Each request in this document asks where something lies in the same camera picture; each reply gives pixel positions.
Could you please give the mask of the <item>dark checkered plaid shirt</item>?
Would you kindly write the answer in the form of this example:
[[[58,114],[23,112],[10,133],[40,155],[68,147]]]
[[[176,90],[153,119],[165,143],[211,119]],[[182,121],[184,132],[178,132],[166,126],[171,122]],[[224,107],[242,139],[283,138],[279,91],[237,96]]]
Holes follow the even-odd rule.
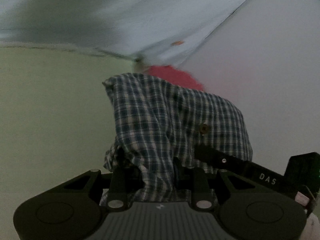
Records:
[[[178,200],[173,188],[174,157],[184,167],[214,173],[195,160],[197,145],[252,160],[242,113],[222,97],[138,73],[113,76],[104,87],[116,125],[104,166],[114,171],[126,161],[140,169],[145,186],[129,197],[133,202]]]

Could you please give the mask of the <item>pale carrot print quilt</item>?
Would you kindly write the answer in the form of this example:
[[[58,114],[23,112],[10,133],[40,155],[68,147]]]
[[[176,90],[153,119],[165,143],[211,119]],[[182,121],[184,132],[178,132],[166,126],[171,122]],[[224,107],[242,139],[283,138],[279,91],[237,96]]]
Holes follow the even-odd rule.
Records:
[[[1,0],[1,46],[179,65],[246,0]]]

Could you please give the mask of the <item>green grid bed sheet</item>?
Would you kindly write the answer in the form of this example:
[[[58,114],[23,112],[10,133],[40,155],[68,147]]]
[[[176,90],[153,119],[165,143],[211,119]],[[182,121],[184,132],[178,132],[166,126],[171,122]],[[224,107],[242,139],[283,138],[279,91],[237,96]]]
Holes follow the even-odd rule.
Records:
[[[102,168],[115,137],[103,81],[132,70],[112,56],[1,49],[1,221],[25,199]]]

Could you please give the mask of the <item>red fabric item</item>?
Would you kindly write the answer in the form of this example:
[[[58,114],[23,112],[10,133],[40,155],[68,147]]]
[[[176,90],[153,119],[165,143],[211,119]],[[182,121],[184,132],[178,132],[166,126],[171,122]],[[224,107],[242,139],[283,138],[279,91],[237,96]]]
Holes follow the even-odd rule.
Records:
[[[195,79],[190,73],[168,66],[150,66],[146,71],[148,75],[159,77],[172,83],[173,85],[184,88],[204,91],[204,86]]]

